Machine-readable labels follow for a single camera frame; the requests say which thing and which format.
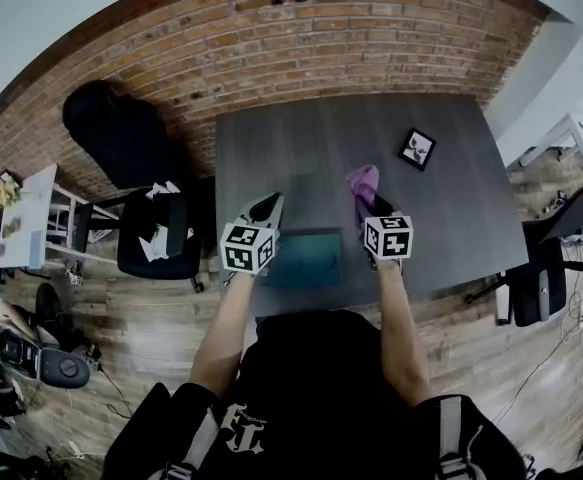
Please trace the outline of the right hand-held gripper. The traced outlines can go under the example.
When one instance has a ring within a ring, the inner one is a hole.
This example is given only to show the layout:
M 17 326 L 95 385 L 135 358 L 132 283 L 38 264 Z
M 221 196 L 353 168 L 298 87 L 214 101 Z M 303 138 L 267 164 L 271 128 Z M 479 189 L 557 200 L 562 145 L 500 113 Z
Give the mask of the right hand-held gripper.
M 374 195 L 373 215 L 364 221 L 365 248 L 380 260 L 411 257 L 414 228 L 410 216 L 396 212 L 393 204 L 380 194 Z

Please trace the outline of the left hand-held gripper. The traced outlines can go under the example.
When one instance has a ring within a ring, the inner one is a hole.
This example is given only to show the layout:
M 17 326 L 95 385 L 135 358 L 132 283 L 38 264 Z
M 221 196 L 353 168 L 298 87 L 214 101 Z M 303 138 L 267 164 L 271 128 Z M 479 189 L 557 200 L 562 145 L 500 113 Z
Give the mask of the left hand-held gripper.
M 272 192 L 246 203 L 220 240 L 223 268 L 259 275 L 277 252 L 284 195 Z

